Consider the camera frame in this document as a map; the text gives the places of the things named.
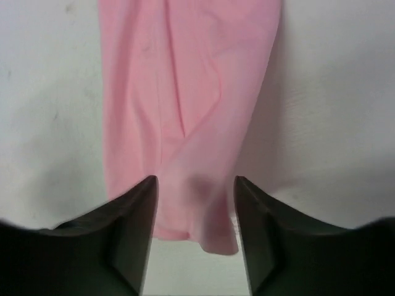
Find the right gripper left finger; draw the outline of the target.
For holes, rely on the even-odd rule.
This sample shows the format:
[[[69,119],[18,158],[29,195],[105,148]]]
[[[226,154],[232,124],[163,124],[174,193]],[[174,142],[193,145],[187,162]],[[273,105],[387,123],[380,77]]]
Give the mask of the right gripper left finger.
[[[1,223],[2,295],[139,295],[157,178],[54,229]]]

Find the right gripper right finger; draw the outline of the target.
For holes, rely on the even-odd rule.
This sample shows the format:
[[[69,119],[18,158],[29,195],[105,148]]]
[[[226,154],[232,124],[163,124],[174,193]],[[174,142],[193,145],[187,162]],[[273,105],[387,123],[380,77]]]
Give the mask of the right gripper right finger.
[[[252,295],[394,294],[394,218],[346,229],[280,202],[242,176],[234,193]]]

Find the pink t shirt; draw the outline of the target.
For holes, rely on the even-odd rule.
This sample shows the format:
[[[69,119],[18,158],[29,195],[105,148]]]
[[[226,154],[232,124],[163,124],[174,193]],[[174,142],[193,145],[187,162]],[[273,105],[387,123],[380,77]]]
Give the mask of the pink t shirt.
[[[237,253],[227,186],[280,9],[280,1],[98,2],[107,195],[156,176],[155,237]]]

